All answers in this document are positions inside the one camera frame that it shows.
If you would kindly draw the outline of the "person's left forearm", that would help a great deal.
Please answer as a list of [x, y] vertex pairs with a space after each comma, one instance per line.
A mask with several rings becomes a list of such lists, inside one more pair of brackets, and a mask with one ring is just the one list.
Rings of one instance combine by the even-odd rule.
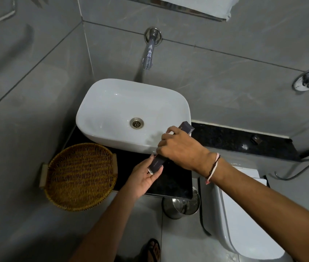
[[113, 262], [137, 199], [134, 191], [123, 187], [83, 238], [69, 262]]

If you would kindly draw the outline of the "mirror with chrome frame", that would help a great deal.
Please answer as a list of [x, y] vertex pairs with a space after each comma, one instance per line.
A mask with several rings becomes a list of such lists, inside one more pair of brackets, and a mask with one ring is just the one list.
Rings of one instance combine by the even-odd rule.
[[223, 22], [231, 18], [231, 10], [240, 0], [129, 0], [170, 11]]

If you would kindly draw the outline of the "metal basin drain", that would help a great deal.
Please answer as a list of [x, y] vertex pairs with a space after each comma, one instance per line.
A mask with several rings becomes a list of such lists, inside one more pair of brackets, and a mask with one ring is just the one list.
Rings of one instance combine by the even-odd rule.
[[131, 128], [138, 130], [144, 127], [144, 121], [141, 118], [132, 118], [129, 121], [129, 125]]

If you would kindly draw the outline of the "person's right hand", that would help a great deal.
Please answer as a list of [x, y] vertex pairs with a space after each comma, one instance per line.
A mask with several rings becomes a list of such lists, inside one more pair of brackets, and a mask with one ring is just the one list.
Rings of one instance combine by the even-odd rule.
[[215, 155], [178, 127], [171, 126], [161, 136], [157, 154], [201, 175], [212, 167]]

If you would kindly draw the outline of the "white ceramic wash basin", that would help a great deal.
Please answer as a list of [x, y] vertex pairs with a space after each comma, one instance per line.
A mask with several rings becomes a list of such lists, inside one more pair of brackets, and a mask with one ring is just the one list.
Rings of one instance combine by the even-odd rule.
[[[132, 118], [144, 127], [133, 129]], [[76, 115], [78, 129], [89, 140], [107, 147], [141, 154], [156, 152], [170, 126], [191, 124], [191, 112], [180, 93], [149, 84], [102, 79], [86, 93]]]

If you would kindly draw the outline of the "chrome wall faucet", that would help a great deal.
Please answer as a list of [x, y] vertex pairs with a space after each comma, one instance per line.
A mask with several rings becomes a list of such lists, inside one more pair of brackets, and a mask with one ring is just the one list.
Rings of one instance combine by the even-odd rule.
[[144, 70], [149, 70], [153, 64], [154, 49], [163, 40], [161, 31], [154, 26], [147, 28], [144, 32], [144, 40], [146, 42], [146, 47], [143, 54], [142, 66]]

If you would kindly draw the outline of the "woven wicker basket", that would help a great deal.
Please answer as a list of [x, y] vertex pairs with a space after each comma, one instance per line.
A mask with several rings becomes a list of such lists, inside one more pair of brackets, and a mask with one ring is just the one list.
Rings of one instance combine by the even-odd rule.
[[39, 188], [49, 201], [70, 212], [99, 205], [113, 191], [118, 177], [117, 155], [94, 143], [70, 146], [42, 164]]

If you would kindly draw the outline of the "pink and black wrist thread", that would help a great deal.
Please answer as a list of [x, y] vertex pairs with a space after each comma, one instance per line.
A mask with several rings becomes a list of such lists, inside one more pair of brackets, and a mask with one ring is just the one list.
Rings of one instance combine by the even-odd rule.
[[217, 153], [217, 154], [216, 154], [216, 158], [215, 158], [215, 162], [213, 163], [212, 168], [211, 168], [211, 170], [210, 170], [210, 172], [209, 172], [209, 176], [208, 176], [208, 177], [206, 178], [206, 180], [205, 180], [205, 185], [210, 184], [210, 180], [211, 180], [211, 178], [212, 178], [214, 172], [215, 172], [216, 169], [217, 169], [218, 161], [219, 161], [220, 157], [221, 157], [221, 155], [220, 155], [219, 153]]

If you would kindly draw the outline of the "dark purple long box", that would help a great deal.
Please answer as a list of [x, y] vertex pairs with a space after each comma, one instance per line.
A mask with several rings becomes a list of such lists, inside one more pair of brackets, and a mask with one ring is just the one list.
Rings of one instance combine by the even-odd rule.
[[[189, 136], [191, 136], [192, 132], [195, 129], [187, 121], [184, 121], [183, 123], [181, 123], [178, 128], [181, 131], [187, 133]], [[151, 175], [155, 174], [167, 160], [168, 160], [168, 158], [163, 157], [162, 155], [157, 154], [155, 156], [155, 158], [153, 159], [152, 163], [148, 166], [148, 173], [150, 173]]]

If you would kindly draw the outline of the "steel waste bin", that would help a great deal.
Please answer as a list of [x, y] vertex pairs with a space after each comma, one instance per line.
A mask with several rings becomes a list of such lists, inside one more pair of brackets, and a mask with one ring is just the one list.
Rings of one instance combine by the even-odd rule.
[[192, 187], [192, 194], [192, 199], [163, 198], [161, 207], [165, 216], [178, 220], [197, 213], [201, 206], [201, 198], [194, 187]]

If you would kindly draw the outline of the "person's left hand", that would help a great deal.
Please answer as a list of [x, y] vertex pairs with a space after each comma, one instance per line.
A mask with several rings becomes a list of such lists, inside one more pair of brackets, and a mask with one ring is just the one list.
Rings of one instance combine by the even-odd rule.
[[151, 175], [145, 171], [145, 160], [134, 167], [131, 175], [124, 185], [125, 190], [131, 194], [134, 199], [139, 199], [148, 191], [153, 183], [161, 176], [164, 168], [161, 166], [155, 174]]

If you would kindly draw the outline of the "white toilet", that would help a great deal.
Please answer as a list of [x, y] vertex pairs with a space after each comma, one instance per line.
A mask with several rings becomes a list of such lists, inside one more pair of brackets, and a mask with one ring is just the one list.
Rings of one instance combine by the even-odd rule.
[[199, 178], [200, 222], [228, 251], [254, 260], [275, 260], [285, 251], [230, 196]]

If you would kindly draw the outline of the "person's sandalled foot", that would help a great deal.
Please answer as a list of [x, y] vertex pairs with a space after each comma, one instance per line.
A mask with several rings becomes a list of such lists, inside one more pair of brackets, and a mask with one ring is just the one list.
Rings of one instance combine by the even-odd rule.
[[151, 238], [143, 249], [141, 262], [161, 262], [161, 245]]

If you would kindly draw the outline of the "person's right forearm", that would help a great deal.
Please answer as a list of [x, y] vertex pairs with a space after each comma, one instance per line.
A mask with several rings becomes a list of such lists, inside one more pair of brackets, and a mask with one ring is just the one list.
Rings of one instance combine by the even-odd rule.
[[269, 188], [256, 169], [231, 165], [222, 157], [210, 182], [242, 207], [296, 261], [309, 262], [307, 209]]

